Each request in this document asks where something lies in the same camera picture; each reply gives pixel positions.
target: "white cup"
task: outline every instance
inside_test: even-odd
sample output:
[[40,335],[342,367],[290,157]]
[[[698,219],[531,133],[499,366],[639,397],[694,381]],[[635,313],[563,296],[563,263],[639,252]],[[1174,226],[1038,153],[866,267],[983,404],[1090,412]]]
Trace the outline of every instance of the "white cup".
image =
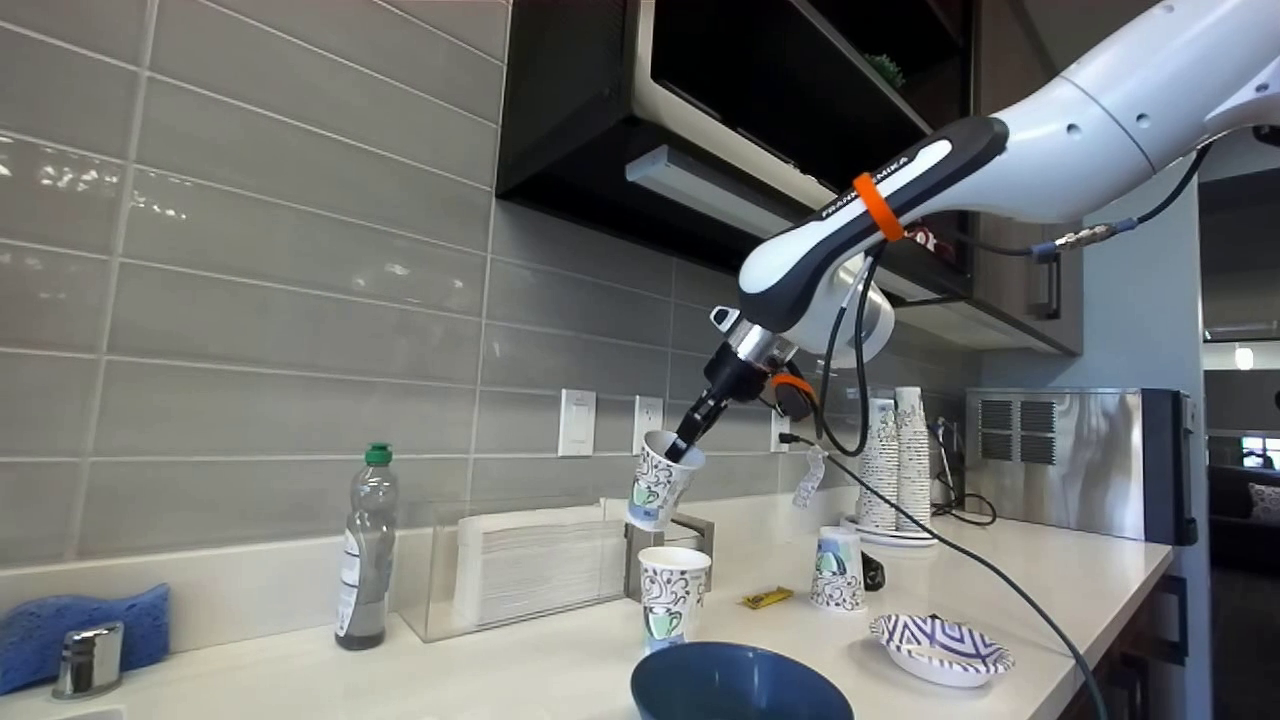
[[683,646],[694,634],[710,558],[679,544],[639,554],[645,651]]
[[818,530],[812,559],[812,603],[852,612],[864,603],[864,554],[852,530]]
[[705,467],[705,453],[688,447],[679,465],[670,465],[665,453],[674,440],[674,431],[645,431],[639,456],[635,456],[635,484],[628,498],[628,524],[645,534],[669,530],[688,477]]

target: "plastic water bottle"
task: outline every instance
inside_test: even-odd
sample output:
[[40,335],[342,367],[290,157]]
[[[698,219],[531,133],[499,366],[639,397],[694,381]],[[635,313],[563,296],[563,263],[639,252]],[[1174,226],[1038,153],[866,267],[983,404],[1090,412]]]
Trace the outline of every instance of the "plastic water bottle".
[[351,511],[342,524],[334,646],[375,649],[386,619],[386,583],[397,554],[399,480],[393,477],[393,447],[366,444],[364,467],[351,477]]

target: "blue cloth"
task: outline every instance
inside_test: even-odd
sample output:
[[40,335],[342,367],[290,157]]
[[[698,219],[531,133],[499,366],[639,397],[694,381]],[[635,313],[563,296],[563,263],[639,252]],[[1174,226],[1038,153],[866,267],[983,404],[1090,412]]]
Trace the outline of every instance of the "blue cloth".
[[68,634],[122,624],[119,674],[160,665],[167,658],[167,587],[140,598],[43,598],[0,616],[0,698],[54,682]]

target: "white countertop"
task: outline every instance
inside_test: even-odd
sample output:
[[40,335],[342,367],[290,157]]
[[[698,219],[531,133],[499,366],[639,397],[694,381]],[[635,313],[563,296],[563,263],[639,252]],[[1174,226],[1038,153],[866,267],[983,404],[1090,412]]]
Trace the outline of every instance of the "white countertop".
[[[1173,549],[1133,544],[1036,524],[994,530],[938,524],[1016,578],[1057,624],[1101,661],[1153,591]],[[990,574],[947,549],[875,549],[888,587],[859,612],[818,612],[805,599],[812,538],[766,530],[766,541],[716,554],[716,587],[698,619],[705,642],[777,649],[824,674],[859,720],[947,715],[1057,715],[1080,689],[1071,658]],[[801,598],[765,612],[740,598],[787,583]],[[1010,674],[990,689],[954,693],[905,677],[873,642],[880,612],[938,612],[983,630],[1010,651]],[[628,720],[628,677],[639,661],[639,608],[610,599],[515,630],[418,646],[399,619],[386,646],[340,651],[329,630],[180,651],[157,668],[127,674],[97,699],[52,699],[32,689],[0,699],[0,720],[60,720],[122,709],[127,720]]]

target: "bottle cap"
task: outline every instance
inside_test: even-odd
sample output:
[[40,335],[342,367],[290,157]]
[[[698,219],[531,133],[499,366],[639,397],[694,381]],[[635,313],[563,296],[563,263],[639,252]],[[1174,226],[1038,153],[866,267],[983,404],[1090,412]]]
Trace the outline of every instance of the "bottle cap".
[[366,467],[386,467],[393,465],[393,444],[366,444],[364,465]]

